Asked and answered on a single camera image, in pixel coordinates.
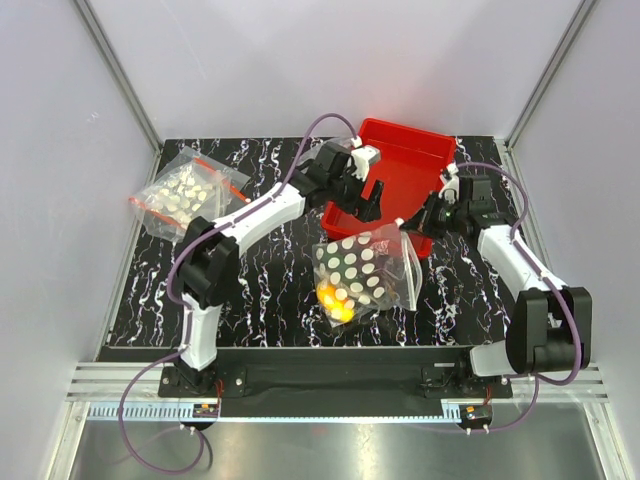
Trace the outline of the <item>polka dot zip bag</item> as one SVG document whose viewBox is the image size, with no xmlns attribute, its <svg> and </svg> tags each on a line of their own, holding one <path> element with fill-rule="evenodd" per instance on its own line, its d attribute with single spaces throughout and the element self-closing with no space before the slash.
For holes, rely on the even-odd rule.
<svg viewBox="0 0 640 480">
<path fill-rule="evenodd" d="M 344 289 L 348 297 L 355 303 L 355 317 L 351 322 L 370 312 L 387 311 L 394 307 L 415 311 L 422 288 L 423 273 L 421 262 L 409 234 L 402 230 L 403 223 L 404 221 L 398 218 L 373 231 L 361 232 L 329 243 L 315 244 L 312 248 L 315 293 L 316 287 L 322 282 Z M 365 261 L 373 257 L 373 252 L 368 249 L 368 246 L 374 240 L 382 238 L 400 238 L 402 240 L 407 273 L 407 292 L 404 295 L 388 295 L 383 288 L 377 288 L 374 291 L 367 288 L 366 274 L 371 271 L 372 264 L 366 264 Z M 321 272 L 319 258 L 322 256 L 321 248 L 323 246 L 328 246 L 329 249 L 349 250 L 350 253 L 346 257 L 348 267 L 342 272 Z M 331 326 L 338 327 L 348 324 L 337 324 L 330 321 L 324 308 L 321 305 L 320 307 Z"/>
</svg>

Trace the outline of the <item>yellow toy mango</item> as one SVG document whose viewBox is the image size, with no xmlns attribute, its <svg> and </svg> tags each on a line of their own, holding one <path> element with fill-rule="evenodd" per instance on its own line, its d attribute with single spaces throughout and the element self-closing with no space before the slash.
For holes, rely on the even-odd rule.
<svg viewBox="0 0 640 480">
<path fill-rule="evenodd" d="M 354 319 L 355 303 L 344 289 L 322 282 L 316 287 L 316 296 L 330 321 L 345 324 Z"/>
</svg>

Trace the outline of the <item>purple toy grapes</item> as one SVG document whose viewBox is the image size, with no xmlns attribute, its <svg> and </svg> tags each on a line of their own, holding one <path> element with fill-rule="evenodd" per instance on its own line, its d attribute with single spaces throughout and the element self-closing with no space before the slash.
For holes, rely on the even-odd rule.
<svg viewBox="0 0 640 480">
<path fill-rule="evenodd" d="M 404 295 L 407 292 L 407 273 L 402 240 L 376 239 L 368 249 L 373 252 L 373 257 L 365 261 L 372 264 L 371 271 L 366 274 L 367 288 L 371 291 L 383 288 L 388 295 Z"/>
</svg>

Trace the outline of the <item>green toy cucumber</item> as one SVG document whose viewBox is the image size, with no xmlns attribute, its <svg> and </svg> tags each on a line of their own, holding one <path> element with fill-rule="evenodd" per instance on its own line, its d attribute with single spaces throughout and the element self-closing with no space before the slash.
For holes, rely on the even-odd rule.
<svg viewBox="0 0 640 480">
<path fill-rule="evenodd" d="M 323 246 L 321 251 L 322 256 L 319 258 L 319 270 L 321 272 L 342 272 L 348 267 L 346 257 L 350 253 L 349 250 L 342 248 L 329 249 L 328 246 Z"/>
</svg>

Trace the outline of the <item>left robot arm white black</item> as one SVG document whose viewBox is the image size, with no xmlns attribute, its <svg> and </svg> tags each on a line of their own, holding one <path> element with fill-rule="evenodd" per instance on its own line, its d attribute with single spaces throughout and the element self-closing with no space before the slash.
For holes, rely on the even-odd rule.
<svg viewBox="0 0 640 480">
<path fill-rule="evenodd" d="M 382 181 L 365 189 L 380 151 L 353 141 L 326 141 L 314 156 L 296 161 L 266 194 L 215 221 L 191 221 L 171 268 L 167 293 L 183 308 L 182 337 L 174 365 L 196 396 L 215 386 L 216 339 L 223 305 L 240 290 L 240 258 L 280 226 L 332 203 L 361 222 L 381 217 Z"/>
</svg>

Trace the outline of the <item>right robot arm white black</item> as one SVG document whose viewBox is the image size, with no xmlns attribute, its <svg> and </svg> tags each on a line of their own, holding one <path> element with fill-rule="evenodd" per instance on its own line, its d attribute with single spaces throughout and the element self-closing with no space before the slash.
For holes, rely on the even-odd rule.
<svg viewBox="0 0 640 480">
<path fill-rule="evenodd" d="M 514 299 L 504 340 L 472 348 L 469 362 L 454 371 L 455 387 L 472 397 L 497 376 L 571 383 L 590 362 L 590 293 L 569 286 L 534 255 L 518 221 L 493 205 L 488 176 L 442 173 L 441 179 L 441 189 L 428 195 L 404 230 L 431 239 L 459 234 L 498 273 Z"/>
</svg>

